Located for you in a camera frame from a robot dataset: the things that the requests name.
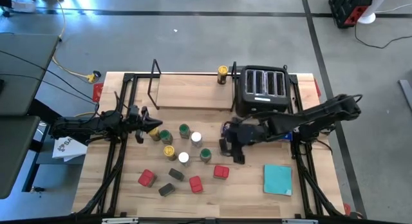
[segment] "teal square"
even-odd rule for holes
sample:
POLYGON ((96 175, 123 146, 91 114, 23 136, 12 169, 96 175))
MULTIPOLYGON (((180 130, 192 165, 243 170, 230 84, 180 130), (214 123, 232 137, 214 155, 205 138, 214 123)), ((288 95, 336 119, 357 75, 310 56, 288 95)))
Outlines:
POLYGON ((292 195, 292 168, 266 164, 263 167, 263 192, 292 195))

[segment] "white label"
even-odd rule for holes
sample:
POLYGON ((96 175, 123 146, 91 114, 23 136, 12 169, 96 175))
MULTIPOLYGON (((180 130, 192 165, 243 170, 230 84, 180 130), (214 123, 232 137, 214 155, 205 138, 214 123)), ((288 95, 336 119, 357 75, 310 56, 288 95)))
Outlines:
POLYGON ((255 97, 255 100, 270 102, 270 98, 259 98, 259 97, 255 97))

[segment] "small can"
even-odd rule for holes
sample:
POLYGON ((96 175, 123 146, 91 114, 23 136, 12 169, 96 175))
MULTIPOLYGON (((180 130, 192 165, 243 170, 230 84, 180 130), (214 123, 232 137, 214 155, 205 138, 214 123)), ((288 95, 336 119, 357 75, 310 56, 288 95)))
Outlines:
POLYGON ((149 132, 149 136, 154 140, 154 141, 159 141, 160 140, 160 133, 159 133, 159 128, 156 127, 153 130, 149 132))
POLYGON ((179 161, 182 163, 183 166, 188 167, 191 163, 191 159, 189 158, 189 154, 182 152, 179 154, 179 161))
POLYGON ((181 138, 189 139, 191 136, 191 130, 187 124, 180 125, 179 133, 180 133, 181 138))
POLYGON ((199 132, 192 133, 191 140, 194 147, 201 147, 201 134, 199 132))
POLYGON ((175 159, 177 159, 176 153, 174 151, 174 147, 171 145, 166 146, 163 149, 163 154, 170 160, 173 161, 175 159))
POLYGON ((163 130, 160 132, 160 138, 163 144, 171 145, 173 143, 173 136, 168 130, 163 130))
POLYGON ((200 160, 207 163, 212 158, 212 152, 209 149, 202 149, 200 151, 200 160))
POLYGON ((226 83, 226 76, 229 70, 226 66, 219 66, 218 69, 218 83, 223 85, 226 83))

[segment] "wooden table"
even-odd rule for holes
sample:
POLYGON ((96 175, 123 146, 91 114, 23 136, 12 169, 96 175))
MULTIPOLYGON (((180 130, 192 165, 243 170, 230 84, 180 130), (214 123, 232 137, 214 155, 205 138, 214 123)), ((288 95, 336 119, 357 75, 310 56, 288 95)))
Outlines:
MULTIPOLYGON (((124 72, 107 73, 100 99, 101 111, 114 109, 116 102, 113 92, 120 93, 123 75, 124 72)), ((319 98, 313 75, 298 74, 297 77, 304 109, 318 105, 319 98)), ((163 155, 165 145, 152 141, 148 135, 145 135, 143 144, 137 144, 134 135, 129 135, 118 194, 117 214, 127 212, 128 216, 163 218, 293 218, 294 214, 304 214, 296 162, 291 159, 289 143, 260 143, 244 147, 246 164, 235 164, 231 157, 219 154, 218 144, 221 124, 230 120, 234 114, 229 111, 202 109, 156 110, 147 96, 148 83, 148 79, 139 79, 135 104, 139 107, 147 106, 151 117, 164 121, 160 129, 167 129, 173 134, 173 146, 176 151, 188 152, 192 164, 184 168, 178 160, 170 162, 163 155), (200 161, 200 149, 191 147, 189 140, 180 138, 178 127, 182 123, 188 124, 192 130, 202 134, 203 147, 212 151, 212 160, 209 164, 205 165, 200 161), (291 196, 263 193, 263 165, 266 163, 292 167, 291 196), (227 180, 212 177, 215 165, 230 168, 227 180), (184 181, 179 182, 170 177, 170 168, 184 173, 184 181), (144 169, 158 175, 151 188, 137 183, 144 169), (190 189, 189 178, 196 175, 200 176, 203 184, 202 194, 193 194, 190 189), (158 189, 169 182, 176 187, 176 191, 168 197, 161 197, 158 189)), ((155 100, 157 85, 158 79, 153 79, 151 94, 155 100)), ((326 137, 322 136, 320 139, 328 142, 326 137)), ((109 144, 104 141, 89 145, 72 208, 74 212, 85 206, 102 183, 108 149, 109 144)), ((312 154, 320 188, 336 209, 344 212, 331 152, 325 146, 314 143, 312 154)), ((309 186, 308 195, 312 210, 315 212, 313 192, 309 186)), ((110 198, 111 187, 106 197, 105 210, 110 198)))

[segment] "red black device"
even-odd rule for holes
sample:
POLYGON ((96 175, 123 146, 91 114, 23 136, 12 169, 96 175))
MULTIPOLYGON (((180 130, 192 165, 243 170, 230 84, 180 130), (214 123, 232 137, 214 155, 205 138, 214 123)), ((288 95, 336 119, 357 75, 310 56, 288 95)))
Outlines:
POLYGON ((372 0, 329 0, 330 10, 338 28, 355 26, 371 4, 372 0))

